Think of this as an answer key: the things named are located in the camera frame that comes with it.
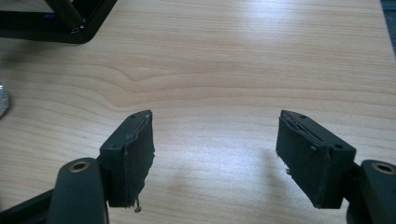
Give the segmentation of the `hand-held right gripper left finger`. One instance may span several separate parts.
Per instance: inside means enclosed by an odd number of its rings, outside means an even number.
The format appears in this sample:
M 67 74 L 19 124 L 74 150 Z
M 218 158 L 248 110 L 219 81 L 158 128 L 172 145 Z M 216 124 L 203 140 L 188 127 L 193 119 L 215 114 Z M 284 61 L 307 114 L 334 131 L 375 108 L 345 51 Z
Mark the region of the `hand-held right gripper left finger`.
M 153 164 L 152 112 L 128 116 L 100 147 L 98 162 L 110 207 L 134 207 L 141 211 L 139 194 Z

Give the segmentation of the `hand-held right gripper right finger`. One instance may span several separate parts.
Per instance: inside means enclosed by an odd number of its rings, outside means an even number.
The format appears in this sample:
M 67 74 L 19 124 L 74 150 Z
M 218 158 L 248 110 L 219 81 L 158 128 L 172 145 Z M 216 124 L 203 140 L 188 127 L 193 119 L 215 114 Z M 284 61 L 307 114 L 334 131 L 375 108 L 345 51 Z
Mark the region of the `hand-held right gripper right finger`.
M 337 209 L 342 179 L 354 163 L 356 148 L 308 116 L 280 112 L 276 155 L 316 208 Z

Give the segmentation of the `crumpled silver foil piece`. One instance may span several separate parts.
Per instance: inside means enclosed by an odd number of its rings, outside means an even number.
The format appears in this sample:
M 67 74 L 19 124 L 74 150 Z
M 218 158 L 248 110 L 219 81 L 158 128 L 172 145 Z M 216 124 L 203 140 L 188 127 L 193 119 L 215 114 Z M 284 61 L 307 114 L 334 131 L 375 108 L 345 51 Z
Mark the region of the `crumpled silver foil piece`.
M 11 102 L 6 87 L 0 82 L 0 118 L 10 109 Z

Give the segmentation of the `black metal frame stand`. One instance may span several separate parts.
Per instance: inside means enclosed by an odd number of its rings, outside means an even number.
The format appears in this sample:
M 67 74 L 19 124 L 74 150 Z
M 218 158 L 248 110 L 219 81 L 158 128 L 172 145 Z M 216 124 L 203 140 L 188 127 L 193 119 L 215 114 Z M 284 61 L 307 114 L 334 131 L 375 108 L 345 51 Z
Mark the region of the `black metal frame stand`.
M 85 44 L 118 0 L 44 0 L 51 12 L 0 10 L 0 37 Z

